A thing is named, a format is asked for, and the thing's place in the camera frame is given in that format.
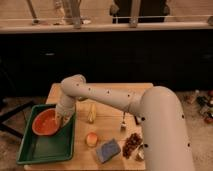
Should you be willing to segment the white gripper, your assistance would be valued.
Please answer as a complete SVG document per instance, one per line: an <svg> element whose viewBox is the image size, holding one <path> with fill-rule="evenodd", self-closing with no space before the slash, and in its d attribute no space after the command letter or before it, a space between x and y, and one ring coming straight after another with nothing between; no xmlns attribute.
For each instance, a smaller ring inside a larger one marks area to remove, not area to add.
<svg viewBox="0 0 213 171"><path fill-rule="evenodd" d="M56 104L56 120L60 122L60 128L68 125L70 118L75 113L76 100L68 95L62 94Z"/></svg>

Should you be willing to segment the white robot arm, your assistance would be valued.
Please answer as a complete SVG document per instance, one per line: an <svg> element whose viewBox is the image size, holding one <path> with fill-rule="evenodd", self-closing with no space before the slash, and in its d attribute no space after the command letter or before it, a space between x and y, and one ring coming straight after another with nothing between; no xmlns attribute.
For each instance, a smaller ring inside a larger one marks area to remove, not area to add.
<svg viewBox="0 0 213 171"><path fill-rule="evenodd" d="M83 75L62 80L62 94L56 114L67 124L75 103L88 98L142 119L145 167L147 171L195 171L186 120L176 94L163 86L144 93L92 86Z"/></svg>

